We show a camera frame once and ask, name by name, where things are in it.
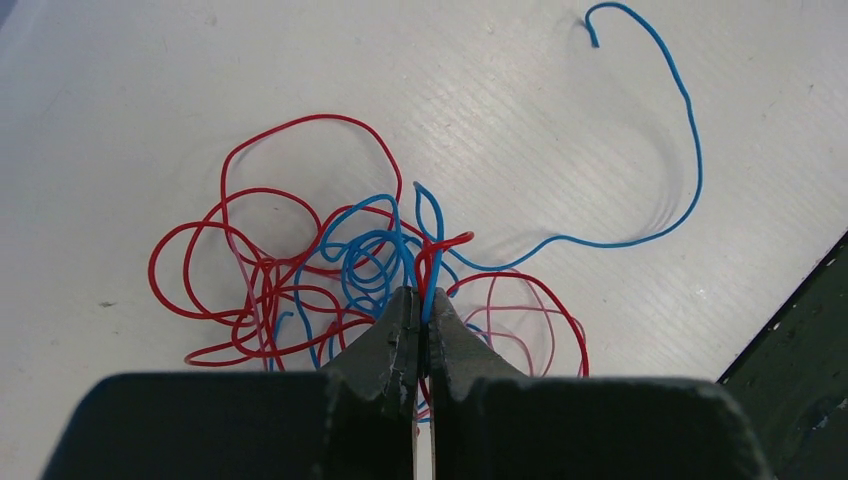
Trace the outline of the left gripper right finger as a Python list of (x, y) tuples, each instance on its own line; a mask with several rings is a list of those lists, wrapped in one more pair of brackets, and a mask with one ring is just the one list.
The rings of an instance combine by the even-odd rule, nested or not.
[(475, 336), (443, 289), (433, 297), (426, 326), (435, 479), (483, 479), (491, 468), (489, 387), (526, 375)]

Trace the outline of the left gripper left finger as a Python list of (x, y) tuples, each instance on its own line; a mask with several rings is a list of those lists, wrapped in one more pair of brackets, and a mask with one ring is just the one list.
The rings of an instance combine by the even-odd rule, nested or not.
[(418, 292), (400, 287), (375, 323), (322, 368), (323, 479), (415, 477), (420, 336)]

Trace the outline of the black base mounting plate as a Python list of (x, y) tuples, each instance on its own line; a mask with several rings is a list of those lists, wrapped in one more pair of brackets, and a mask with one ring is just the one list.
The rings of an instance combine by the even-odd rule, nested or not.
[(847, 476), (847, 239), (719, 379), (777, 479)]

